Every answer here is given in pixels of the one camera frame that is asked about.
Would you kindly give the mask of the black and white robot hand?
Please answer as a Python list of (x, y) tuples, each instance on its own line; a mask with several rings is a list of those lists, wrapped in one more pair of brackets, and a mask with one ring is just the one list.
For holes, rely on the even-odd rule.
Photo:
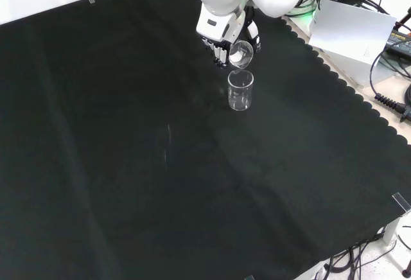
[(228, 66), (230, 48), (241, 36), (252, 46), (254, 53), (260, 52), (261, 41), (258, 27), (253, 21), (254, 15), (253, 6), (246, 6), (239, 15), (230, 13), (220, 17), (202, 5), (196, 31), (218, 67), (224, 69)]

